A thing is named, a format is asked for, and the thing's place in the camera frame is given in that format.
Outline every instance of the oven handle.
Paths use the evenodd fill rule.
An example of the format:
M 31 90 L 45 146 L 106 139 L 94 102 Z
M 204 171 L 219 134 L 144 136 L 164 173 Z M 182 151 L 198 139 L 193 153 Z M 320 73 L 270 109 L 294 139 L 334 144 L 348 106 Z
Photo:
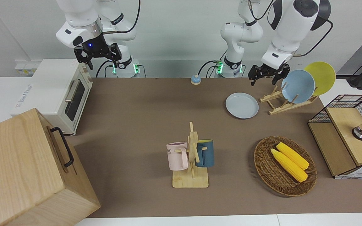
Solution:
M 74 163 L 74 156 L 72 155 L 71 149 L 69 148 L 68 143 L 66 142 L 65 137 L 63 136 L 62 130 L 58 127 L 54 127 L 52 129 L 50 129 L 50 131 L 53 133 L 55 131 L 58 131 L 59 134 L 61 135 L 63 144 L 65 145 L 66 151 L 68 152 L 68 156 L 69 156 L 69 162 L 65 163 L 63 166 L 65 167 L 69 167 L 70 165 L 72 165 Z
M 78 90 L 78 86 L 80 84 L 80 79 L 72 82 L 71 89 L 69 89 L 68 95 L 66 95 L 65 102 L 72 102 L 75 97 L 76 90 Z

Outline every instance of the plate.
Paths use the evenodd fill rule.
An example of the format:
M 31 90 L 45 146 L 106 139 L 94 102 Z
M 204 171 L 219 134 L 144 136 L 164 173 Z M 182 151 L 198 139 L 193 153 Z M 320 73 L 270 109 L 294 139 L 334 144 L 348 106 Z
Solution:
M 305 70 L 295 70 L 290 72 L 282 81 L 283 96 L 290 102 L 293 101 L 296 95 L 299 95 L 293 102 L 299 104 L 306 102 L 313 95 L 315 90 L 315 81 L 310 73 Z
M 258 113 L 259 105 L 251 95 L 233 93 L 226 99 L 226 108 L 230 114 L 239 119 L 249 119 Z
M 314 91 L 314 96 L 326 93 L 335 84 L 336 72 L 328 63 L 321 61 L 310 63 L 304 70 L 310 73 L 315 80 L 317 89 Z
M 305 181 L 296 181 L 273 157 L 270 149 L 277 150 L 276 145 L 280 142 L 291 147 L 308 161 L 309 167 L 305 170 L 308 177 Z M 286 137 L 273 136 L 261 140 L 254 151 L 254 163 L 261 179 L 271 189 L 285 196 L 302 196 L 315 186 L 317 175 L 314 161 L 306 150 Z

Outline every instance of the corn cob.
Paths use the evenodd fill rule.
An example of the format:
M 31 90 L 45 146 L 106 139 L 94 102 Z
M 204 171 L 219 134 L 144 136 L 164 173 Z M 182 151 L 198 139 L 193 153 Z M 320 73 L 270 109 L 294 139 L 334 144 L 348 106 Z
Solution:
M 302 156 L 300 156 L 295 150 L 291 149 L 285 143 L 280 142 L 276 145 L 277 149 L 287 156 L 290 160 L 292 160 L 297 166 L 301 169 L 306 170 L 308 169 L 309 163 L 305 160 Z
M 307 173 L 304 172 L 303 169 L 297 166 L 297 164 L 295 164 L 287 156 L 273 148 L 270 149 L 270 151 L 272 152 L 273 157 L 275 157 L 277 162 L 279 162 L 280 165 L 283 166 L 283 168 L 294 177 L 294 179 L 296 179 L 298 182 L 303 182 L 307 179 Z

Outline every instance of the dark blue mug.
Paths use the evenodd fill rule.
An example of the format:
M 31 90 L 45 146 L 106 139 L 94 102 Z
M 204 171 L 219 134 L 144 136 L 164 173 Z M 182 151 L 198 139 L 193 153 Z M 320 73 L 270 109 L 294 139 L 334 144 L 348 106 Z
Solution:
M 198 140 L 196 149 L 198 150 L 199 163 L 195 161 L 195 166 L 211 167 L 214 165 L 213 140 Z

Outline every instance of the brown mat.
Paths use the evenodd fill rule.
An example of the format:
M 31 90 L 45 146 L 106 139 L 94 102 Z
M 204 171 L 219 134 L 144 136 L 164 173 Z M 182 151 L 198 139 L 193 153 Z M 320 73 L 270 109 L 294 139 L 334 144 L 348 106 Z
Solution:
M 188 78 L 95 79 L 78 135 L 68 137 L 102 205 L 90 217 L 362 212 L 362 180 L 332 179 L 307 125 L 323 107 L 319 100 L 274 116 L 259 103 L 248 120 L 225 108 L 232 93 L 258 99 L 272 89 L 270 79 L 253 87 L 246 78 L 203 79 L 198 86 Z M 171 186 L 166 144 L 187 141 L 189 121 L 200 139 L 214 140 L 206 189 Z M 253 151 L 268 136 L 290 138 L 311 155 L 318 170 L 311 192 L 281 197 L 259 178 Z

